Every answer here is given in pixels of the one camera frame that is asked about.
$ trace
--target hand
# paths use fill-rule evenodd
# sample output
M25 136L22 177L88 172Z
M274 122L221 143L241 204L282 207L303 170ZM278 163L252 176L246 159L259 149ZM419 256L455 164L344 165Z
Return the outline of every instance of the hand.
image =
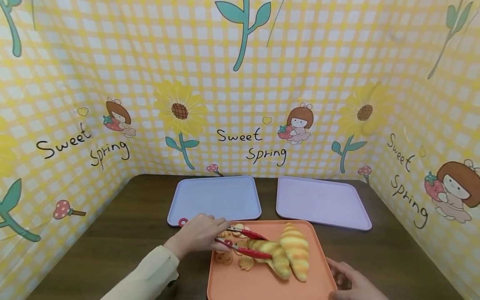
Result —
M178 259L193 251L229 251L227 246L215 241L215 238L228 227L230 221L226 221L225 218L215 219L214 216L199 214L167 240L164 247L172 251Z
M388 300L365 276L347 263L337 263L328 257L327 262L337 286L347 287L347 290L332 291L328 300Z
M443 202L448 202L447 194L444 192L438 193L438 199L442 200Z

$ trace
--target toy croissant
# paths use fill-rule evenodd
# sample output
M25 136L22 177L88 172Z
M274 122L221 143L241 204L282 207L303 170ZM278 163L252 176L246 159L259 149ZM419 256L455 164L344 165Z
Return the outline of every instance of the toy croissant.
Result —
M287 223L280 236L280 246L285 250L293 273L298 280L307 281L309 269L308 241L291 223Z
M248 248L270 254L272 259L255 258L255 261L268 264L275 274L277 274L281 279L288 280L290 275L292 275L287 254L277 242L267 240L249 240Z

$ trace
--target table surface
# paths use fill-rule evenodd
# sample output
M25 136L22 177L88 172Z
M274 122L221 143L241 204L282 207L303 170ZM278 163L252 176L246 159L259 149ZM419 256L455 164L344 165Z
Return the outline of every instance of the table surface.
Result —
M179 230L167 224L167 215L177 183L186 178L193 177L132 178L27 299L102 298ZM357 189L373 227L362 232L314 224L326 256L349 263L390 300L462 299L371 187L359 180L339 181ZM260 220L280 219L276 183L255 179ZM209 252L188 255L178 267L179 280L158 299L206 299L210 258Z

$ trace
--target person's left hand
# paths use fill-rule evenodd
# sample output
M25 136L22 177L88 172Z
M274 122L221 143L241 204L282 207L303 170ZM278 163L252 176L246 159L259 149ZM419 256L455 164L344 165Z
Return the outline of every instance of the person's left hand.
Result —
M188 221L177 234L171 237L164 247L182 259L187 253L203 250L228 251L229 248L215 241L215 238L230 227L225 218L199 214Z

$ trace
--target plastic tray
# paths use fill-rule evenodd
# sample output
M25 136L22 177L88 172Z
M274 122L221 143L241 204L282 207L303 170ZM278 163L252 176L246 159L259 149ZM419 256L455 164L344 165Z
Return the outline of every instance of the plastic tray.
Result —
M328 293L336 289L313 226L306 221L245 221L242 224L269 240L278 240L286 223L292 223L308 240L309 273L306 282L297 280L292 272L288 281L279 279L267 264L255 262L250 271L242 271L238 265L240 256L225 266L215 263L212 255L208 278L209 300L265 300L302 299L327 300Z
M173 196L167 222L178 226L205 213L227 220L254 220L262 214L255 180L250 176L184 179Z
M287 219L364 231L372 228L357 190L346 183L280 176L276 212Z

